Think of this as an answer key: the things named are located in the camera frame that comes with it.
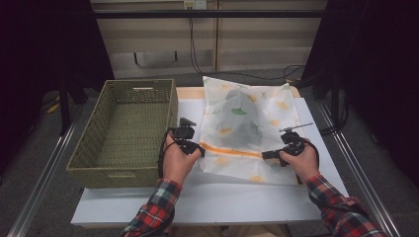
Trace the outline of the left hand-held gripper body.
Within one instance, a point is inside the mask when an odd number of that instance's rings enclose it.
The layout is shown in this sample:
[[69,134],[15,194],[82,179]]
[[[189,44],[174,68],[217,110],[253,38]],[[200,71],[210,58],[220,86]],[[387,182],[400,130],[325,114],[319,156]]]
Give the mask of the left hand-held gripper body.
[[172,128],[174,141],[187,155],[192,154],[196,150],[196,143],[192,141],[192,138],[195,134],[195,125],[196,124],[193,121],[184,117],[180,117],[179,125],[175,128]]

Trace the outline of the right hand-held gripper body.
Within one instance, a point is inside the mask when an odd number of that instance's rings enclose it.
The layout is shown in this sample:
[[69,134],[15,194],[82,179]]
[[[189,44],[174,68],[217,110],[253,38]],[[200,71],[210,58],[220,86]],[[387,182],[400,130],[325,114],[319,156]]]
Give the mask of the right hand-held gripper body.
[[313,147],[313,144],[310,141],[300,137],[298,133],[294,131],[296,128],[300,127],[304,127],[304,125],[301,124],[281,129],[281,139],[285,145],[282,150],[292,156],[301,154],[305,149],[305,145]]

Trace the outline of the white leaf-print zip bag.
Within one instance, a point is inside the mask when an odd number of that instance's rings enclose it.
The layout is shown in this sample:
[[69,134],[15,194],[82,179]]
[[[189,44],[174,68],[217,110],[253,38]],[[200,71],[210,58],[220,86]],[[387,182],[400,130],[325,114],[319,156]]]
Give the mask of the white leaf-print zip bag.
[[[274,185],[294,185],[296,177],[279,160],[266,161],[262,153],[278,150],[285,145],[281,129],[300,124],[293,93],[288,84],[283,86],[250,86],[205,76],[203,78],[206,106],[201,123],[200,145],[206,155],[199,160],[205,173],[233,177],[252,182]],[[229,91],[240,90],[248,94],[258,109],[261,144],[250,148],[222,146],[217,132],[221,107]]]

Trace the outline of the black cloth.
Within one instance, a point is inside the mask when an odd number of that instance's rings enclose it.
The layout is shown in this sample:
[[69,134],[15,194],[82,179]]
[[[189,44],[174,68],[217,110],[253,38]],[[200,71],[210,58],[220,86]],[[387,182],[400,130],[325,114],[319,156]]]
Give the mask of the black cloth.
[[261,144],[258,109],[249,95],[240,90],[229,91],[221,107],[216,129],[222,146],[250,148]]

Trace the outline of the green woven basket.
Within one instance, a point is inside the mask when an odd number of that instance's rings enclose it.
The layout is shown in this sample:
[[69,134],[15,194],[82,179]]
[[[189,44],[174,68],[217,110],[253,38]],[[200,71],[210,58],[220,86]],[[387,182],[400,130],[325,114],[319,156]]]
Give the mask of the green woven basket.
[[66,170],[89,189],[152,187],[177,119],[174,80],[108,80]]

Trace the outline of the person's right hand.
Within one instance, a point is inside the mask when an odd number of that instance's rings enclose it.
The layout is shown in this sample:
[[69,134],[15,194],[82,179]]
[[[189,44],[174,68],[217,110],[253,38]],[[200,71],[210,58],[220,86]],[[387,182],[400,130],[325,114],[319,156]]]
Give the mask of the person's right hand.
[[285,151],[281,151],[280,156],[291,165],[305,185],[310,178],[319,175],[317,155],[313,147],[307,143],[304,144],[304,150],[297,156],[292,156]]

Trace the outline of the person's left hand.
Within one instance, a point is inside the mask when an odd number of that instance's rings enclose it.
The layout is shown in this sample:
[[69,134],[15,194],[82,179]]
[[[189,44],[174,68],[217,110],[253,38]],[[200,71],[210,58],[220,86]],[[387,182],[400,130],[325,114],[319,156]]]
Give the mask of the person's left hand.
[[190,155],[185,154],[174,141],[172,134],[167,134],[164,145],[162,178],[182,186],[199,158],[200,156],[195,151]]

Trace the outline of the black metal stand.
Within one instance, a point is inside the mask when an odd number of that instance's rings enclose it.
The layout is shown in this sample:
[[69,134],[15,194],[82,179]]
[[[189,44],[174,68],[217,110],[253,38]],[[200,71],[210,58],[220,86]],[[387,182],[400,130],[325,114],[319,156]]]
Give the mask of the black metal stand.
[[339,78],[336,72],[333,73],[333,86],[331,89],[331,116],[333,126],[339,125]]
[[61,135],[64,135],[70,126],[70,111],[68,98],[77,105],[87,102],[87,95],[79,77],[63,76],[59,81],[59,104],[61,112]]

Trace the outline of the dark curtain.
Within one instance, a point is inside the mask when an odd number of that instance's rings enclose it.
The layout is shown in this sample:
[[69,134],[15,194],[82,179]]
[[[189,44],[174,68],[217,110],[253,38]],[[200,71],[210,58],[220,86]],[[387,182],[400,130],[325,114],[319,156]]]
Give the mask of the dark curtain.
[[419,0],[327,0],[302,78],[343,89],[419,189]]
[[43,95],[114,77],[91,0],[0,0],[0,173],[35,124]]

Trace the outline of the black horizontal bar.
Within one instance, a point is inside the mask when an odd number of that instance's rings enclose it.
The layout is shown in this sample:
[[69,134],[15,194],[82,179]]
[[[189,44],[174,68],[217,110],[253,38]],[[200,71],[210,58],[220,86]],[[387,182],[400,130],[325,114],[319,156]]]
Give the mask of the black horizontal bar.
[[96,10],[96,19],[322,18],[324,10]]

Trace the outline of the metal floor rail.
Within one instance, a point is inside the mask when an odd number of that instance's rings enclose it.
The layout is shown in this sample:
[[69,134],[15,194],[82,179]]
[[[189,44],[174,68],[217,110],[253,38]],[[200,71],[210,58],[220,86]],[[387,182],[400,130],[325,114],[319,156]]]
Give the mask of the metal floor rail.
[[354,151],[352,150],[352,147],[348,143],[344,133],[332,122],[332,114],[330,109],[323,102],[320,102],[318,107],[321,110],[326,123],[329,127],[332,128],[331,134],[333,135],[346,162],[348,163],[378,224],[389,237],[401,237],[389,212],[373,188]]
[[73,121],[70,123],[69,128],[67,128],[63,135],[59,136],[59,139],[57,140],[57,143],[48,158],[42,174],[40,175],[25,205],[21,208],[19,215],[7,237],[26,236],[28,229],[42,203],[42,199],[49,186],[49,183],[51,182],[55,171],[62,160],[63,154],[68,150],[68,144],[73,138],[74,130],[77,127],[77,123],[80,120],[81,115],[83,114],[84,108],[84,105],[77,107],[75,110],[75,116]]

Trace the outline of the white wall socket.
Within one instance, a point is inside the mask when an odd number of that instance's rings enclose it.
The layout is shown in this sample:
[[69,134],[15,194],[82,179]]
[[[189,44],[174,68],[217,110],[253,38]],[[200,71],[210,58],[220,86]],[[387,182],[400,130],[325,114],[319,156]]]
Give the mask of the white wall socket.
[[184,0],[185,10],[205,10],[207,7],[207,0]]

